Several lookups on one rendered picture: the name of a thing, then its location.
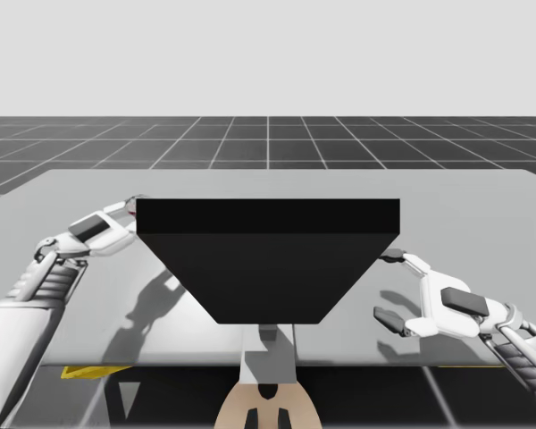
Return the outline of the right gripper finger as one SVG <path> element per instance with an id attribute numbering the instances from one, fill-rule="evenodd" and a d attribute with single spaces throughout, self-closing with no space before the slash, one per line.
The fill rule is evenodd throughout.
<path id="1" fill-rule="evenodd" d="M 431 266 L 417 255 L 406 252 L 400 248 L 388 248 L 379 259 L 388 264 L 400 264 L 412 275 L 421 279 L 431 272 Z"/>
<path id="2" fill-rule="evenodd" d="M 399 337 L 418 337 L 419 334 L 410 324 L 415 318 L 404 319 L 398 313 L 383 307 L 373 308 L 373 318 L 391 333 Z"/>

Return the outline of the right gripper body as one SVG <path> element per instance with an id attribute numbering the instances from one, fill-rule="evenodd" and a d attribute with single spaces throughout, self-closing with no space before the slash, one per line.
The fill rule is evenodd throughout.
<path id="1" fill-rule="evenodd" d="M 474 338 L 480 324 L 490 316 L 487 299 L 471 292 L 459 279 L 429 271 L 420 280 L 421 316 L 415 319 L 420 337 L 446 335 Z"/>

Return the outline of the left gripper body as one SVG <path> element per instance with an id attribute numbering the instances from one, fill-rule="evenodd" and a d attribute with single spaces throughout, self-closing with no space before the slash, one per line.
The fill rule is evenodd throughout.
<path id="1" fill-rule="evenodd" d="M 121 224 L 108 214 L 93 213 L 71 224 L 68 231 L 88 249 L 91 257 L 108 257 L 135 241 L 136 227 L 132 217 Z"/>

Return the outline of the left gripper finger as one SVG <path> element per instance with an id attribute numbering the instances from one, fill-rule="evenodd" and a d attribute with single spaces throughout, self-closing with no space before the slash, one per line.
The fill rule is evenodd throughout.
<path id="1" fill-rule="evenodd" d="M 101 216 L 104 218 L 120 219 L 128 217 L 133 220 L 137 217 L 137 196 L 127 198 L 123 201 L 106 206 L 101 211 Z"/>

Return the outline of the black screen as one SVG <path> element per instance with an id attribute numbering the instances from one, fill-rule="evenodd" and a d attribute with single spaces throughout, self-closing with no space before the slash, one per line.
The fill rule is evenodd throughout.
<path id="1" fill-rule="evenodd" d="M 394 198 L 141 198 L 137 233 L 218 324 L 318 324 L 400 233 Z"/>

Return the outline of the grey stand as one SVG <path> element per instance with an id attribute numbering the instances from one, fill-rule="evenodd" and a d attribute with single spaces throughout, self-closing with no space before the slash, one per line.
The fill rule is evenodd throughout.
<path id="1" fill-rule="evenodd" d="M 239 369 L 241 384 L 297 382 L 295 326 L 251 324 L 243 331 Z"/>

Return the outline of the tan robot part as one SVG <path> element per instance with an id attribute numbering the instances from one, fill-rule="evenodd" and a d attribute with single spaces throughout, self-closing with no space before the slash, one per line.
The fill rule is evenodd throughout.
<path id="1" fill-rule="evenodd" d="M 260 385 L 236 383 L 220 408 L 214 429 L 245 429 L 253 409 L 257 410 L 257 429 L 280 429 L 281 410 L 288 412 L 291 429 L 322 429 L 314 403 L 300 383 L 278 384 L 270 399 L 262 396 Z"/>

